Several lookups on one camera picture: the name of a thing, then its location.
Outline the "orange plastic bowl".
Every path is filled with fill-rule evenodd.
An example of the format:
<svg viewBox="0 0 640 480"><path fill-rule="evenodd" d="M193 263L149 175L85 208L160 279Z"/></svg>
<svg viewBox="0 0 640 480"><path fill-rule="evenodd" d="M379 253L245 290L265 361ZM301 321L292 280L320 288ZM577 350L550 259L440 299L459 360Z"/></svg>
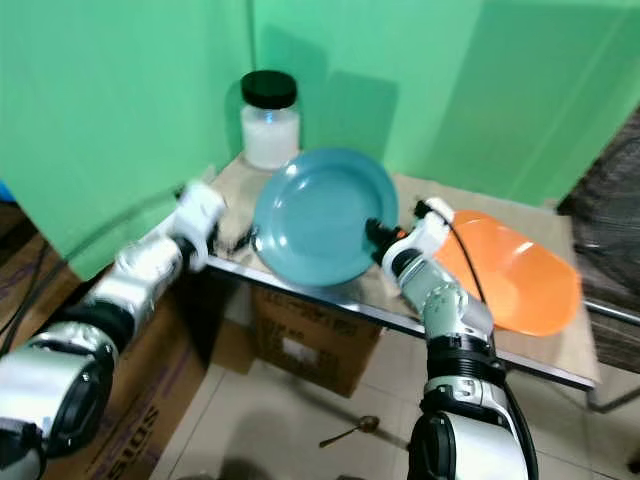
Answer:
<svg viewBox="0 0 640 480"><path fill-rule="evenodd" d="M550 337L575 319L580 275L561 256L485 212L458 210L453 227L435 259L484 298L498 328Z"/></svg>

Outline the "flat printed cardboard box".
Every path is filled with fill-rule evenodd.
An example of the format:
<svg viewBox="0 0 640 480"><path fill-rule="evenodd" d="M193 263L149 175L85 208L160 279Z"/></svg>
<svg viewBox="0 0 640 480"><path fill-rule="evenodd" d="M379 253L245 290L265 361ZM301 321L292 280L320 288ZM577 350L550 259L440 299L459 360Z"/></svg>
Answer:
<svg viewBox="0 0 640 480"><path fill-rule="evenodd" d="M204 383L221 324L161 302L122 357L96 435L51 461L44 480L147 480Z"/></svg>

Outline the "glass jar with black lid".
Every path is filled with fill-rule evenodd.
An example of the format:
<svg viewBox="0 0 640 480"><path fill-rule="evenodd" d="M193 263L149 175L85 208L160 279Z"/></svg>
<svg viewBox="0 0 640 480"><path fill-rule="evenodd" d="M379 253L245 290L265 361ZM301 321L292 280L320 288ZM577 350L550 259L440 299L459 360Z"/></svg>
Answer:
<svg viewBox="0 0 640 480"><path fill-rule="evenodd" d="M282 168L300 154L296 79L280 70L252 70L239 79L239 91L244 160L261 170Z"/></svg>

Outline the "teal round plate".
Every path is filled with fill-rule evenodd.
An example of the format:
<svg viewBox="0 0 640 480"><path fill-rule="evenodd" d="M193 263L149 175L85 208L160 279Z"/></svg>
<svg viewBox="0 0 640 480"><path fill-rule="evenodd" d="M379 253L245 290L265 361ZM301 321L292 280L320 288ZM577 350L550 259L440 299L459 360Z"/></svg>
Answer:
<svg viewBox="0 0 640 480"><path fill-rule="evenodd" d="M398 223L388 170L353 148L315 148L270 175L253 207L259 260L284 282L330 287L374 265L369 220Z"/></svg>

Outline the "cardboard box with white label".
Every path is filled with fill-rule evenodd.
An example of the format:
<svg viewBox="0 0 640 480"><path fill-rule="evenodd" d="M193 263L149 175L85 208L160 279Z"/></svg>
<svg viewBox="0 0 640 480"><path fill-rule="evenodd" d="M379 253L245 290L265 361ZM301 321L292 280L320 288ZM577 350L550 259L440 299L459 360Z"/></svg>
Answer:
<svg viewBox="0 0 640 480"><path fill-rule="evenodd" d="M383 326L268 287L250 288L255 351L262 360L338 396L360 384Z"/></svg>

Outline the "green backdrop screen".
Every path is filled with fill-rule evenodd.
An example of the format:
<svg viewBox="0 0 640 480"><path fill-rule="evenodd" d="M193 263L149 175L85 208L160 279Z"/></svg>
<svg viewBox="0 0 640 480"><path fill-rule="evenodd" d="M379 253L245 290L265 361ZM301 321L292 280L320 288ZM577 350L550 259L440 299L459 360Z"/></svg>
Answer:
<svg viewBox="0 0 640 480"><path fill-rule="evenodd" d="M166 211L102 224L241 151L252 70L303 146L552 206L640 105L640 0L3 0L1 178L95 274Z"/></svg>

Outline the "brass spoon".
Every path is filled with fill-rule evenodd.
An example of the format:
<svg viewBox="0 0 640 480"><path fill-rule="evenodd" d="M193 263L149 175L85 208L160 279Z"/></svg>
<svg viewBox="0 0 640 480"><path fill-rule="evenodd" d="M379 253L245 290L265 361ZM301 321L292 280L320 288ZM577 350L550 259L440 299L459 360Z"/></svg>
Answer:
<svg viewBox="0 0 640 480"><path fill-rule="evenodd" d="M357 420L356 425L353 425L351 429L347 431L343 431L338 435L332 436L332 438L323 440L323 442L317 443L317 447L326 448L329 445L339 442L346 438L346 436L351 435L353 433L375 433L376 430L379 429L380 419L378 416L365 415L361 416L360 419Z"/></svg>

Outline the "black fan grille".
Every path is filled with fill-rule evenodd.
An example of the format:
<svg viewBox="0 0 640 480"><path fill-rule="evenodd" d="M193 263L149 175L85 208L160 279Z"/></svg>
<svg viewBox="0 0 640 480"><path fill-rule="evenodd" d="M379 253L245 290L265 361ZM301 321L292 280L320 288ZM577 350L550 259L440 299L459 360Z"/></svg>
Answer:
<svg viewBox="0 0 640 480"><path fill-rule="evenodd" d="M573 220L576 250L640 296L640 131L605 147L559 210Z"/></svg>

